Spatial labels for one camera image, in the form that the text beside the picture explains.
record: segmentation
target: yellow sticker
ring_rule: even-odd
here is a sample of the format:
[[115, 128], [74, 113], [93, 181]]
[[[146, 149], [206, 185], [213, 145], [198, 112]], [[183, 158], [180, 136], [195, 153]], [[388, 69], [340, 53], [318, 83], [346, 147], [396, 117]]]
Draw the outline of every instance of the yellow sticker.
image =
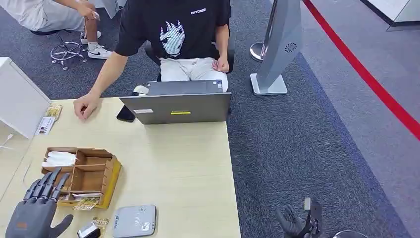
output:
[[171, 112], [171, 115], [186, 115], [191, 114], [191, 112]]

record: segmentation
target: prosthetic hand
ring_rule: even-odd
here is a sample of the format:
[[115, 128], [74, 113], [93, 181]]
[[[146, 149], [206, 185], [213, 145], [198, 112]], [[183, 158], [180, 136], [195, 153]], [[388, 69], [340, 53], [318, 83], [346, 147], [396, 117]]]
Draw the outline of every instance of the prosthetic hand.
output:
[[57, 238], [70, 226], [73, 215], [67, 215], [60, 224], [51, 228], [60, 190], [70, 176], [65, 174], [57, 186], [53, 187], [60, 171], [61, 168], [57, 168], [32, 183], [14, 210], [7, 226], [6, 238]]
[[285, 215], [277, 209], [276, 217], [285, 238], [318, 238], [321, 235], [322, 207], [318, 202], [310, 198], [305, 199], [305, 210], [308, 211], [305, 225], [302, 219], [295, 215], [292, 206], [286, 204], [284, 210]]

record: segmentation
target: laptop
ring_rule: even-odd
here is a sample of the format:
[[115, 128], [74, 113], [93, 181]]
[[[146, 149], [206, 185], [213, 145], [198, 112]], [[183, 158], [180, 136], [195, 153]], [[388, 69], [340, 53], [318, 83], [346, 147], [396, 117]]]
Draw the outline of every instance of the laptop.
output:
[[147, 125], [226, 121], [230, 98], [220, 80], [205, 80], [150, 82], [149, 95], [120, 100]]

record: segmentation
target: white pants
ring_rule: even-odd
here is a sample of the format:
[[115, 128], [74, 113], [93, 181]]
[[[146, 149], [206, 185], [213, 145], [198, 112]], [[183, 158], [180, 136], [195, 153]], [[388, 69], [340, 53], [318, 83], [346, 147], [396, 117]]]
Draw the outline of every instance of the white pants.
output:
[[222, 80], [223, 91], [228, 88], [227, 76], [224, 72], [213, 69], [213, 58], [205, 59], [160, 59], [162, 82]]
[[69, 30], [84, 32], [85, 18], [72, 8], [53, 0], [43, 0], [44, 19], [38, 31]]

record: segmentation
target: red floor stripe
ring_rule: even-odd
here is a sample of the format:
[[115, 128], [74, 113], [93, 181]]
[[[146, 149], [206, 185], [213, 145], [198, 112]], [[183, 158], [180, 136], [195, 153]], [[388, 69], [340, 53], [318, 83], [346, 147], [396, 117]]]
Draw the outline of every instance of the red floor stripe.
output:
[[408, 130], [420, 140], [420, 123], [417, 122], [392, 96], [380, 83], [369, 73], [369, 71], [363, 66], [362, 63], [356, 58], [356, 56], [350, 51], [350, 49], [344, 44], [337, 33], [331, 28], [325, 18], [312, 4], [310, 0], [303, 1], [316, 21], [321, 25], [323, 30], [333, 41], [335, 46], [341, 52], [341, 54], [347, 59], [355, 71], [360, 77], [366, 82], [366, 84], [372, 89], [372, 91], [380, 98], [380, 100], [392, 111], [392, 113], [407, 127]]

